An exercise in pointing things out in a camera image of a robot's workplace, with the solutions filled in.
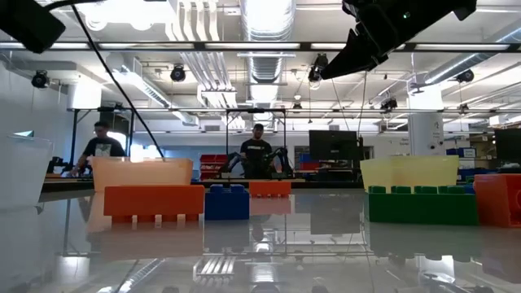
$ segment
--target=ceiling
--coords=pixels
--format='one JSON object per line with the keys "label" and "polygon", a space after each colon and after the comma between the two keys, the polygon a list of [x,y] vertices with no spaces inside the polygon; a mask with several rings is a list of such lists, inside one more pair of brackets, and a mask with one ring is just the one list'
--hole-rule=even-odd
{"label": "ceiling", "polygon": [[[339,2],[339,0],[296,0],[297,11],[291,41],[345,42],[348,31],[353,28],[355,21],[339,9]],[[521,5],[516,0],[479,0],[478,5],[478,11],[467,20],[460,22],[455,15],[447,15],[417,35],[413,41],[483,42],[496,31],[521,19]],[[239,1],[221,0],[218,2],[218,6],[222,8],[217,17],[221,40],[228,42],[243,40],[240,15],[230,15],[230,11],[239,7]],[[127,13],[126,9],[129,8],[122,7],[121,13]],[[67,25],[67,31],[60,41],[85,40],[85,35],[78,23],[73,20],[74,15],[70,10],[64,9],[57,12],[56,15]],[[154,24],[146,31],[135,30],[130,24],[109,24],[102,31],[91,33],[96,40],[103,42],[168,41],[163,24]],[[5,35],[0,35],[0,39],[9,40]],[[237,53],[234,52],[225,52],[224,56],[230,79],[237,90],[237,102],[239,104],[245,103],[248,98],[246,60],[239,58]],[[306,76],[310,63],[316,58],[316,53],[299,52],[295,54],[295,57],[287,58],[281,81],[284,85],[280,86],[276,106],[292,107],[295,102],[294,96],[298,94],[301,96],[299,102],[304,108],[338,107],[339,100],[343,107],[362,107],[362,104],[370,107],[367,103],[369,101],[378,103],[381,98],[373,98],[396,83],[396,80],[400,80],[412,72],[429,72],[457,56],[458,54],[453,53],[392,53],[386,63],[379,65],[374,71],[368,72],[367,75],[357,73],[335,78],[333,81],[322,81],[318,90],[310,90]],[[441,86],[444,89],[444,105],[446,107],[457,105],[469,98],[486,95],[515,82],[521,82],[521,66],[514,67],[485,81],[476,82],[517,63],[519,56],[518,54],[497,55],[475,66],[472,68],[475,73],[475,84],[472,86],[464,85],[461,92],[457,90],[459,87],[457,82],[443,82]],[[73,61],[108,80],[108,76],[103,72],[103,68],[93,52],[47,52],[42,55],[14,52],[10,54],[10,57],[24,61]],[[143,65],[143,76],[152,81],[156,87],[166,93],[179,106],[200,107],[196,98],[198,84],[191,75],[189,68],[186,68],[188,72],[185,81],[174,83],[170,80],[169,75],[173,65],[183,63],[179,53],[123,53],[123,57],[127,63],[134,58],[140,60]],[[327,57],[332,60],[335,53],[328,53]],[[123,101],[121,95],[116,88],[111,86],[110,82],[105,86],[103,99]],[[129,94],[130,98],[136,101],[140,107],[158,107],[158,104],[153,103],[139,91],[129,89]],[[398,90],[393,93],[393,96],[396,97],[400,107],[406,106],[407,93],[405,90]],[[512,103],[519,98],[520,94],[516,93],[499,95],[479,106],[495,107]],[[379,115],[369,114],[368,116],[378,117]],[[330,114],[329,117],[341,116]],[[147,114],[147,119],[172,118],[172,115],[160,113]]]}

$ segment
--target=ceiling duct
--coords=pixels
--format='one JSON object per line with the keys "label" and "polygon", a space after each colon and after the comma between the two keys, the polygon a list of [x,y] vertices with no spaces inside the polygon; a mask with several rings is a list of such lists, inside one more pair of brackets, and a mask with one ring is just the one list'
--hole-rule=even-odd
{"label": "ceiling duct", "polygon": [[[244,41],[284,42],[291,36],[296,0],[241,0],[241,12]],[[280,82],[283,63],[284,59],[279,57],[247,59],[249,81],[253,84],[250,96],[254,103],[276,100],[278,85],[269,84]],[[254,115],[253,120],[259,120],[257,117]]]}
{"label": "ceiling duct", "polygon": [[[491,37],[483,41],[483,43],[518,43],[521,42],[521,20],[515,21],[513,24],[494,33]],[[430,71],[424,78],[424,83],[428,85],[438,84],[448,80],[451,77],[465,72],[469,68],[486,61],[497,53],[465,53],[455,59],[448,61],[440,67]]]}

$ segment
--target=computer monitor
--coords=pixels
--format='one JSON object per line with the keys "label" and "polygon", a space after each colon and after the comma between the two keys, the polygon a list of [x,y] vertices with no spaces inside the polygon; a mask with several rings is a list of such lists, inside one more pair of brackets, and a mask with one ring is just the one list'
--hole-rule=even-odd
{"label": "computer monitor", "polygon": [[309,130],[313,160],[359,160],[356,131]]}
{"label": "computer monitor", "polygon": [[521,163],[521,129],[497,129],[496,152],[502,161]]}

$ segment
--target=white bin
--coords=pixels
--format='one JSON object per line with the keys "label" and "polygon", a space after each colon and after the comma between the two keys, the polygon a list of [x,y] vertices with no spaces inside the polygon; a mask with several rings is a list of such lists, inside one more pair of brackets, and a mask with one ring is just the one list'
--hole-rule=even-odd
{"label": "white bin", "polygon": [[52,156],[52,142],[14,134],[0,135],[0,209],[38,203]]}

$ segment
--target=white column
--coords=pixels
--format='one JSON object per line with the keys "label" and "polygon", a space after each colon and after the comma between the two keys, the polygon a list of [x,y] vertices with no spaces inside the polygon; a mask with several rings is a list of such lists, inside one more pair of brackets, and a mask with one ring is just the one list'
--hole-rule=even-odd
{"label": "white column", "polygon": [[[420,91],[409,90],[410,109],[443,109],[438,85],[430,85]],[[442,114],[409,115],[409,140],[411,155],[445,155]]]}

